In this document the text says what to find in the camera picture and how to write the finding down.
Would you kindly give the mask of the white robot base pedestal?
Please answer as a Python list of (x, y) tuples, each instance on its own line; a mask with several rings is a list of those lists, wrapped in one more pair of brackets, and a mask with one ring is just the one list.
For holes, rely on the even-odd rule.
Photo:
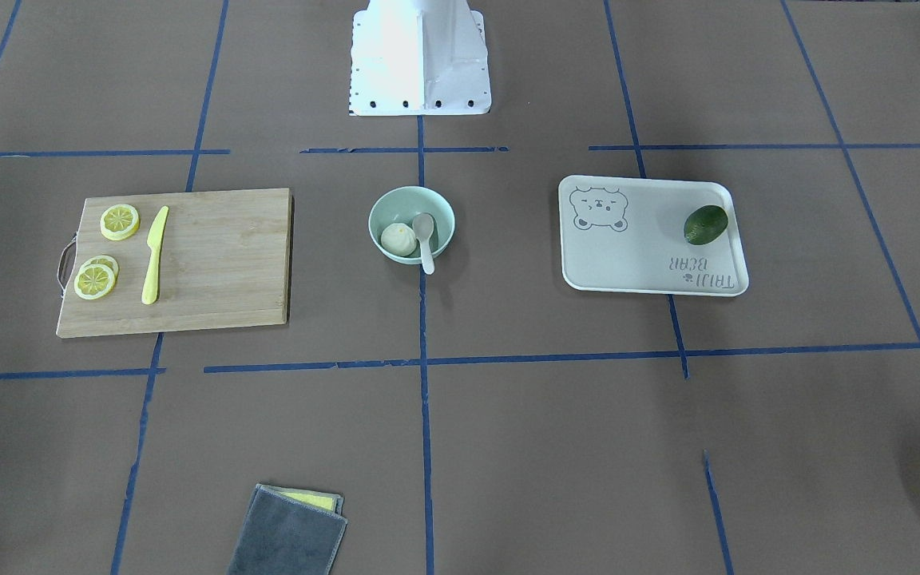
[(348, 113), (486, 114), (493, 104), (485, 19), (467, 1), (370, 1), (351, 22)]

